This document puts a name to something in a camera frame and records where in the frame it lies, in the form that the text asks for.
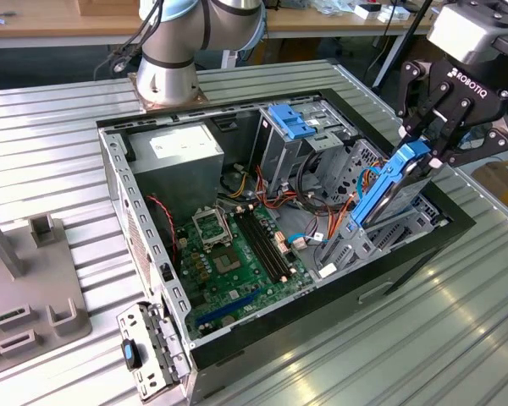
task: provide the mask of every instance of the metal plate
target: metal plate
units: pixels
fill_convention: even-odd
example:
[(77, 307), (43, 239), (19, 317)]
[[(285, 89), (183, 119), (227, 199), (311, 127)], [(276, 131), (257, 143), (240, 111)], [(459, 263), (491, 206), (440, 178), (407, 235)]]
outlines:
[[(324, 61), (207, 71), (199, 78), (207, 98), (221, 102), (331, 87), (353, 107), (374, 104), (377, 112), (366, 119), (375, 117), (376, 129), (399, 140), (400, 121), (389, 107)], [(99, 104), (102, 95), (108, 104)], [(127, 80), (0, 91), (0, 190), (12, 187), (13, 196), (0, 205), (3, 227), (47, 209), (63, 218), (93, 325), (89, 336), (1, 373), (1, 404), (72, 398), (140, 404), (115, 316), (140, 299), (141, 283), (125, 254), (91, 132), (94, 117), (138, 108)], [(77, 141), (84, 132), (87, 138)], [(47, 147), (55, 136), (60, 143)], [(72, 185), (81, 173), (83, 182)], [(508, 405), (508, 219), (453, 171), (435, 182), (474, 217), (475, 227), (387, 299), (203, 403)]]

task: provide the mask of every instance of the wooden table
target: wooden table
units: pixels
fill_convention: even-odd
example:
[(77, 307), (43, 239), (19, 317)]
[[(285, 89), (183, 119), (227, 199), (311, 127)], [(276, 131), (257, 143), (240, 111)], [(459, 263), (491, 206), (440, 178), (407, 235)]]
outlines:
[[(118, 44), (126, 41), (141, 23), (134, 15), (80, 16), (75, 0), (0, 0), (0, 12), (6, 10), (19, 15), (6, 18), (7, 24), (0, 25), (0, 48)], [(426, 34), (433, 19), (428, 14), (419, 25), (417, 34)], [(390, 25), (387, 35), (397, 36), (397, 39), (382, 72), (393, 59), (410, 24), (411, 19)], [(385, 26), (376, 19), (364, 20), (354, 14), (327, 16), (313, 8), (268, 10), (269, 39), (381, 36)], [(222, 67), (234, 67), (235, 60), (236, 52), (224, 52)]]

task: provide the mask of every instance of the green circuit board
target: green circuit board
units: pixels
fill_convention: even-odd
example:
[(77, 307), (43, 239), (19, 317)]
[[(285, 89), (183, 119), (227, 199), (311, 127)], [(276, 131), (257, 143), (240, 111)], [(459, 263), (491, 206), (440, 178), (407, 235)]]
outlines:
[[(255, 209), (254, 216), (271, 228), (271, 234), (279, 231), (265, 208)], [(203, 337), (312, 285), (311, 276), (296, 255), (291, 256), (291, 261), (289, 257), (281, 255), (296, 272), (285, 282), (274, 283), (240, 231), (233, 213), (226, 217), (233, 241), (228, 247), (215, 245), (208, 252), (203, 250), (202, 240), (193, 222), (177, 229), (178, 235), (186, 239), (179, 278), (192, 305), (192, 311), (185, 320), (190, 339)], [(207, 226), (220, 228), (217, 223)], [(202, 226), (202, 230), (204, 235), (213, 234), (205, 226)], [(221, 232), (221, 229), (215, 229), (214, 233), (218, 231)], [(203, 316), (226, 305), (241, 303), (241, 300), (248, 303), (200, 325)]]

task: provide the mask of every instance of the red wire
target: red wire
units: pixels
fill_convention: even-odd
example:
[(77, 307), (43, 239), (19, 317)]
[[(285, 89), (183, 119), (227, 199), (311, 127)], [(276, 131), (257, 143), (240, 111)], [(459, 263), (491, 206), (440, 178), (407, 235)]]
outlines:
[(256, 167), (256, 173), (257, 173), (256, 197), (267, 208), (278, 209), (284, 203), (286, 203), (287, 201), (293, 200), (296, 197), (295, 192), (288, 190), (288, 191), (284, 192), (281, 196), (277, 197), (276, 199), (268, 200), (267, 191), (265, 190), (265, 186), (263, 186), (262, 169), (259, 166)]
[(164, 213), (166, 213), (166, 216), (168, 217), (169, 228), (171, 228), (171, 239), (172, 239), (172, 242), (173, 242), (173, 262), (175, 263), (175, 257), (177, 255), (177, 242), (175, 241), (175, 227), (173, 225), (173, 217), (169, 213), (169, 210), (166, 208), (166, 206), (164, 206), (162, 204), (162, 202), (160, 200), (158, 200), (156, 197), (147, 196), (147, 199), (152, 200), (157, 205), (159, 205), (160, 208), (163, 210)]

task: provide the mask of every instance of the cardboard box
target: cardboard box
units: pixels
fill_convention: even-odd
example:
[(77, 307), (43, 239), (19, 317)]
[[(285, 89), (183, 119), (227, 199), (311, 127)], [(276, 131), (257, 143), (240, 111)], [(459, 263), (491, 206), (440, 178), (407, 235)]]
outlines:
[(354, 14), (362, 19), (376, 19), (382, 6), (379, 3), (357, 4), (354, 8)]
[(472, 172), (472, 177), (508, 207), (508, 161), (488, 162)]

